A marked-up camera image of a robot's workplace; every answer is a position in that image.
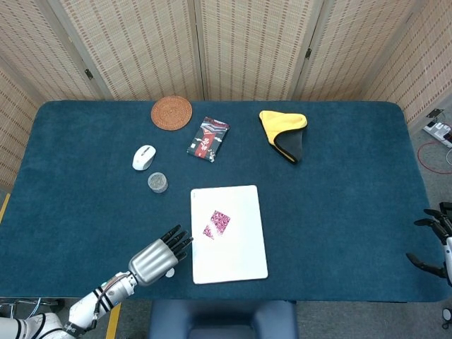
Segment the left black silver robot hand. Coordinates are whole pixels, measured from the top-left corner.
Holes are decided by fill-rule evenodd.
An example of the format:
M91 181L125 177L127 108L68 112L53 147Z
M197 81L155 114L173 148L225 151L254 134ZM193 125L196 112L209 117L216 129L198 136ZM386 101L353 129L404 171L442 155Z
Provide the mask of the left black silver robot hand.
M181 225L176 225L132 257L130 273L138 285L152 285L186 258L193 240L187 231L181 231Z

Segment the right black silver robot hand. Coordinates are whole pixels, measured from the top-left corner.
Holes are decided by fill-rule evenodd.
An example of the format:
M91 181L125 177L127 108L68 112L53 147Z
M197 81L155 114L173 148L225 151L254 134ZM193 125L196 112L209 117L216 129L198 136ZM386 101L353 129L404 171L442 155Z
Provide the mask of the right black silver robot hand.
M444 263L442 266L433 266L419 260L416 255L406 253L408 260L420 270L431 273L439 278L446 279L451 286L451 202L440 202L439 209L426 208L424 212L432 219L422 218L414 221L416 226L429 227L442 245Z

